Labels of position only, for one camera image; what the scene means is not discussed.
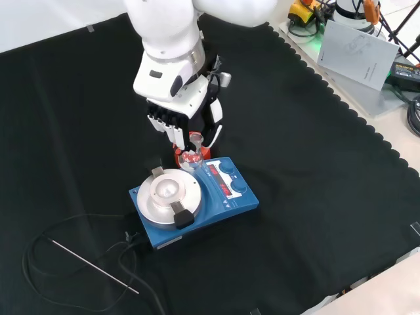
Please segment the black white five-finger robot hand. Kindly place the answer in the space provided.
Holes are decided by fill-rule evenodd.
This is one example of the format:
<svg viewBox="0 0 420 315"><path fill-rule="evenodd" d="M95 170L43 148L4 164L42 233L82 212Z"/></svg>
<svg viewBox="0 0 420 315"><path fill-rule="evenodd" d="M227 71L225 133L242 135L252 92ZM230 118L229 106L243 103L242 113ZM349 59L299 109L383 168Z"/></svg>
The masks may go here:
<svg viewBox="0 0 420 315"><path fill-rule="evenodd" d="M198 132L205 148L211 148L222 131L223 112L218 99L222 87L220 65L215 52L205 57L198 72L187 58L164 62L147 53L142 55L133 89L146 99L147 118L154 129L183 152L198 147L189 136L196 122L202 122Z"/></svg>

